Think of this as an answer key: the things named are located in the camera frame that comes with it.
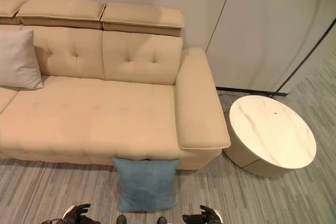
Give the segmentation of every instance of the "headrest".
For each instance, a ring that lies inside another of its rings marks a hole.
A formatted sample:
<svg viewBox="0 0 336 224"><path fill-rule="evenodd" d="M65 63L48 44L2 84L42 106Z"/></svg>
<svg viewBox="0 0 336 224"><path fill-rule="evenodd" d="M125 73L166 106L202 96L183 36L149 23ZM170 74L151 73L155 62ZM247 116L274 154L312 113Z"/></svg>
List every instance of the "headrest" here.
<svg viewBox="0 0 336 224"><path fill-rule="evenodd" d="M90 0L28 0L17 17L24 25L101 29L104 7Z"/></svg>
<svg viewBox="0 0 336 224"><path fill-rule="evenodd" d="M183 14L176 9L109 3L100 19L104 30L180 36Z"/></svg>
<svg viewBox="0 0 336 224"><path fill-rule="evenodd" d="M23 0L0 0L0 24L19 25L19 18L15 14L25 1Z"/></svg>

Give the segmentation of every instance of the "baseboard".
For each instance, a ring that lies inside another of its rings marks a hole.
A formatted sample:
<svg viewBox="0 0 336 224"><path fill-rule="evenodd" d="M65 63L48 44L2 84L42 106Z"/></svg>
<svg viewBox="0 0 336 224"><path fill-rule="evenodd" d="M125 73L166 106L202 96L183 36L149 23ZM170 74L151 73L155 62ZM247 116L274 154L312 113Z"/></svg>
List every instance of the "baseboard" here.
<svg viewBox="0 0 336 224"><path fill-rule="evenodd" d="M234 89L234 88L224 88L224 87L216 87L217 90L222 90L222 91L231 91L231 92L241 92L241 93L249 93L249 94L260 94L260 95L265 95L265 96L271 96L271 95L278 95L281 97L285 97L288 95L288 93L283 93L283 92L270 92L270 91L263 91L263 90L252 90L252 89Z"/></svg>

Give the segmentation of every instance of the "throw pillow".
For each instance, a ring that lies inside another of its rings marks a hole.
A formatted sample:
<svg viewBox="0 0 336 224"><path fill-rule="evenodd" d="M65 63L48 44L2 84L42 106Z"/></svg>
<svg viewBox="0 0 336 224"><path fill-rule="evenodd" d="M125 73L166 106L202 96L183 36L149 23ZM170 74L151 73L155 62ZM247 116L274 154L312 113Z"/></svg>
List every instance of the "throw pillow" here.
<svg viewBox="0 0 336 224"><path fill-rule="evenodd" d="M33 30L0 31L0 86L43 88Z"/></svg>
<svg viewBox="0 0 336 224"><path fill-rule="evenodd" d="M176 206L173 183L179 160L112 160L121 182L119 211L154 211Z"/></svg>

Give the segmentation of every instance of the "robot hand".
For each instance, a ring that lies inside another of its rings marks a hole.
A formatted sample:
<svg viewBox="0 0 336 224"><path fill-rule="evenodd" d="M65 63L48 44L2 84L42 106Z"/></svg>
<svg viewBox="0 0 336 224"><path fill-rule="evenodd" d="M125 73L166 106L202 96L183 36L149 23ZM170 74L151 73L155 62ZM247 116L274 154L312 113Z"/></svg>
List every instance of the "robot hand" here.
<svg viewBox="0 0 336 224"><path fill-rule="evenodd" d="M200 205L200 208L203 209L201 215L183 215L182 218L187 224L222 224L221 215L218 211L206 206Z"/></svg>
<svg viewBox="0 0 336 224"><path fill-rule="evenodd" d="M204 210L202 215L205 216L206 222L208 224L223 223L222 217L216 209L208 208L202 205L200 205L200 208Z"/></svg>
<svg viewBox="0 0 336 224"><path fill-rule="evenodd" d="M91 204L83 204L74 206L72 209L70 208L70 210L63 216L63 220L59 220L56 224L100 224L100 222L82 215L88 212L90 206Z"/></svg>

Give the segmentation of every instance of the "blue pillow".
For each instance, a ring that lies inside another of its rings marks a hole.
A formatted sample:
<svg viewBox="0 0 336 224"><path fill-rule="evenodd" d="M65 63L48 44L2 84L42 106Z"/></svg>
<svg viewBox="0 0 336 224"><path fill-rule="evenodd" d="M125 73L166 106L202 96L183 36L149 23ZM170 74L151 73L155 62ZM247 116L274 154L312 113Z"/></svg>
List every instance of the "blue pillow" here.
<svg viewBox="0 0 336 224"><path fill-rule="evenodd" d="M119 211L154 211L176 206L173 182L179 160L112 161L121 182Z"/></svg>

